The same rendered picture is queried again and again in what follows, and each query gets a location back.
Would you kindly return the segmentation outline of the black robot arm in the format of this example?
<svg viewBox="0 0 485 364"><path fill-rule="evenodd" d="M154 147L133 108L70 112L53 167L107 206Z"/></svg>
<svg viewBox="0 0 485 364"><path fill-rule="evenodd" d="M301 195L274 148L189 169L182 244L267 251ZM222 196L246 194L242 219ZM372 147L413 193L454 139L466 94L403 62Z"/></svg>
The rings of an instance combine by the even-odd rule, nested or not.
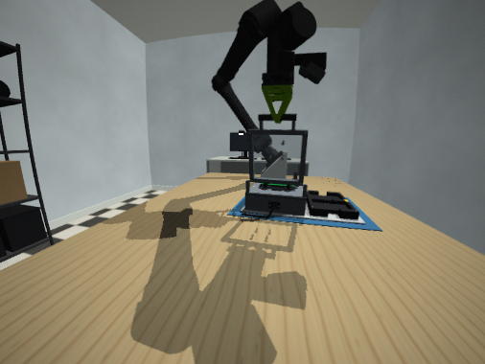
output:
<svg viewBox="0 0 485 364"><path fill-rule="evenodd" d="M237 35L211 82L214 91L225 99L247 132L248 129L259 128L246 112L229 81L236 76L258 43L267 38L267 56L283 52L278 53L278 72L291 71L292 84L294 66L300 66L299 75L318 84L326 74L327 53L291 52L316 32L313 14L299 1L282 12L274 0L263 0L243 13L239 25Z"/></svg>

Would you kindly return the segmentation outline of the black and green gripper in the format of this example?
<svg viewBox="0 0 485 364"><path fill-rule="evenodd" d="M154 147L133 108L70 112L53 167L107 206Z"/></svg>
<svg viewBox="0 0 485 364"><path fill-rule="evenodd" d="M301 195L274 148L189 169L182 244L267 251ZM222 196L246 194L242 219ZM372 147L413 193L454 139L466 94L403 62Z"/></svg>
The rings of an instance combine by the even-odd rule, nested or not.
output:
<svg viewBox="0 0 485 364"><path fill-rule="evenodd" d="M275 124L282 122L280 121L282 114L286 113L292 99L292 72L278 72L278 53L283 52L278 51L267 57L266 73L262 73L262 91ZM281 100L283 101L276 114L272 103Z"/></svg>

